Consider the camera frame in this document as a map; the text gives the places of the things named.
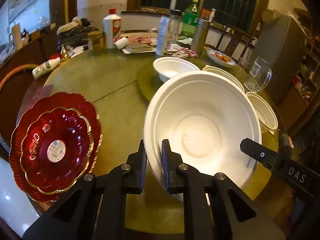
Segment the glass bottle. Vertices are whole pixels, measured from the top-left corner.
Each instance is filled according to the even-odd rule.
[[[192,0],[192,4],[184,11],[181,36],[185,38],[192,38],[195,33],[199,17],[198,2],[198,0]]]

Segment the metal bolt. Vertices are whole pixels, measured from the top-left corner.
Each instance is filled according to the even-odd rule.
[[[85,181],[90,181],[93,179],[93,175],[89,173],[89,174],[86,174],[83,178]]]
[[[179,164],[179,169],[180,169],[180,170],[185,171],[185,170],[187,170],[188,168],[189,168],[189,166],[188,166],[187,164],[185,164],[185,163]]]
[[[124,170],[124,171],[128,171],[128,170],[131,169],[131,165],[130,165],[130,164],[127,164],[127,163],[122,164],[122,165],[121,165],[121,169]]]
[[[226,175],[225,175],[224,173],[222,173],[222,172],[218,172],[218,173],[216,174],[216,177],[217,177],[218,179],[220,179],[220,180],[224,180],[224,179],[226,178]]]

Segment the large white bowl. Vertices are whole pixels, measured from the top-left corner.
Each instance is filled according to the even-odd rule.
[[[233,59],[230,59],[230,61],[228,63],[216,58],[215,56],[211,55],[210,52],[214,52],[215,54],[218,54],[218,55],[224,55],[227,57],[226,54],[223,54],[222,52],[220,51],[217,51],[217,50],[214,50],[214,49],[207,49],[207,55],[209,56],[210,59],[212,59],[215,63],[219,64],[220,66],[223,66],[223,67],[234,67],[237,65],[237,63],[233,60]]]
[[[195,64],[176,57],[157,58],[153,62],[153,68],[159,73],[159,78],[163,83],[178,74],[199,70]]]
[[[220,76],[225,77],[226,79],[228,79],[232,83],[234,83],[238,88],[240,88],[242,92],[244,92],[244,88],[241,85],[241,83],[239,82],[239,80],[237,80],[233,75],[231,75],[227,71],[225,71],[225,70],[223,70],[221,68],[217,68],[217,67],[213,67],[213,66],[209,66],[209,65],[205,65],[205,67],[202,70],[203,71],[209,71],[211,73],[215,73],[215,74],[218,74]]]
[[[275,131],[278,128],[278,119],[271,106],[261,97],[255,93],[247,92],[246,96],[252,103],[256,114],[259,118],[261,132]]]
[[[180,74],[153,96],[145,116],[143,140],[151,170],[164,185],[161,143],[201,173],[223,172],[239,187],[256,161],[240,151],[250,138],[261,143],[259,120],[246,95],[226,78],[206,71]]]

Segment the red glass bowl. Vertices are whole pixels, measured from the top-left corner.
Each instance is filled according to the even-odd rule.
[[[64,192],[89,165],[91,127],[76,111],[56,108],[33,122],[21,143],[27,182],[43,194]]]
[[[97,152],[102,142],[101,126],[97,120],[97,114],[94,106],[85,100],[80,94],[68,94],[59,92],[51,97],[43,98],[37,101],[34,106],[26,111],[20,118],[19,125],[14,130],[11,137],[11,150],[9,155],[10,166],[13,170],[14,179],[18,187],[26,192],[30,198],[38,202],[53,202],[58,200],[61,193],[45,195],[40,193],[36,188],[31,187],[25,178],[25,174],[20,167],[20,147],[30,124],[37,120],[43,112],[51,111],[56,107],[63,106],[65,108],[75,108],[79,110],[82,116],[85,116],[91,125],[91,134],[94,145],[90,155],[89,165],[84,174],[92,171],[96,159]]]

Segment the green label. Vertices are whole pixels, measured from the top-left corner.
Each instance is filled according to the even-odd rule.
[[[185,13],[183,17],[183,23],[196,26],[198,16],[191,13]]]

